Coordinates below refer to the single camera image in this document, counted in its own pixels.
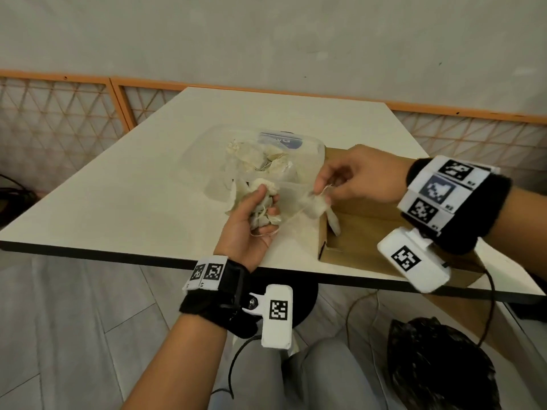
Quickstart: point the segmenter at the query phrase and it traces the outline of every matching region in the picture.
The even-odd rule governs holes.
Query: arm
[[[356,145],[325,162],[313,190],[318,194],[334,184],[333,203],[348,198],[398,203],[407,192],[407,173],[414,161]],[[547,197],[513,187],[485,240],[547,279]]]
[[[214,252],[241,263],[249,272],[258,267],[277,230],[269,225],[258,229],[262,236],[250,233],[250,214],[265,195],[266,187],[261,185],[230,214]],[[270,207],[268,213],[277,215],[279,210]],[[225,341],[225,329],[196,315],[181,315],[122,409],[207,408]]]

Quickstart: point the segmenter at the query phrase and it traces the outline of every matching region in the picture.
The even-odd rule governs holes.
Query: person
[[[364,145],[327,160],[314,192],[332,184],[330,203],[369,198],[396,203],[407,191],[415,160]],[[249,217],[263,200],[265,186],[245,198],[227,220],[214,254],[226,255],[253,272],[277,226],[251,235]],[[272,207],[270,214],[278,214]],[[547,197],[512,187],[485,240],[525,268],[547,279]],[[227,331],[198,315],[182,314],[133,388],[122,409],[378,409],[369,382],[347,347],[324,339],[283,363],[276,350],[251,342],[239,355],[227,392],[213,395]]]

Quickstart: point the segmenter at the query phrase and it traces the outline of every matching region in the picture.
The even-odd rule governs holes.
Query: black table edge
[[[67,248],[46,244],[22,243],[19,241],[0,241],[0,249],[20,253],[37,255],[73,257],[75,259],[101,260],[106,262],[132,263],[134,265],[159,266],[174,269],[193,269],[197,260],[177,259],[173,257],[160,257],[148,255],[136,255],[131,253],[110,252],[92,249]],[[406,281],[387,280],[376,278],[364,278],[359,276],[334,275],[328,273],[303,272],[301,270],[276,269],[259,267],[254,273],[274,278],[276,276],[291,276],[292,280],[309,280],[331,285],[356,286],[369,289],[385,289],[399,292],[417,292]],[[490,291],[485,289],[455,288],[454,286],[442,286],[432,295],[453,296],[468,299],[490,299]],[[543,300],[545,296],[534,294],[521,294],[518,292],[496,291],[496,300],[501,302],[533,304]]]

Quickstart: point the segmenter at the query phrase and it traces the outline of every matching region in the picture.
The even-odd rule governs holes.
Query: orange metal frame
[[[148,89],[167,89],[174,91],[182,91],[187,87],[201,87],[207,89],[224,89],[231,91],[245,91],[245,92],[260,92],[260,93],[275,93],[278,95],[296,95],[296,96],[309,96],[319,98],[335,98],[335,99],[350,99],[353,101],[371,101],[371,102],[384,102],[389,109],[394,111],[406,111],[406,112],[418,112],[421,114],[436,114],[436,115],[449,115],[471,118],[484,118],[498,121],[516,121],[526,123],[539,123],[547,124],[547,115],[526,115],[526,114],[512,114],[509,112],[495,112],[482,109],[471,108],[459,108],[455,106],[441,106],[441,105],[427,105],[427,104],[415,104],[408,102],[397,101],[381,101],[378,99],[367,99],[352,96],[337,96],[337,95],[317,95],[314,93],[303,92],[288,92],[288,91],[274,91],[270,89],[252,89],[245,87],[233,87],[233,86],[216,86],[216,85],[204,85],[201,83],[185,83],[185,82],[168,82],[157,81],[149,79],[134,79],[128,77],[106,77],[106,76],[89,76],[89,75],[72,75],[64,73],[35,73],[26,72],[21,70],[1,70],[0,77],[13,77],[17,79],[41,79],[52,81],[65,81],[65,82],[80,82],[80,83],[102,83],[106,85],[108,93],[112,97],[112,102],[116,108],[116,112],[120,118],[120,121],[126,132],[129,132],[137,123],[135,121],[131,105],[127,100],[125,94],[125,87],[142,87]]]

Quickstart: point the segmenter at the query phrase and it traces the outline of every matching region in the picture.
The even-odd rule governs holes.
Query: wristband
[[[418,159],[398,207],[405,220],[456,255],[474,249],[494,225],[511,188],[499,169],[444,156]]]
[[[227,256],[209,256],[197,262],[184,285],[188,291],[179,309],[199,315],[240,338],[256,334],[259,318],[242,308],[250,301],[250,273]]]

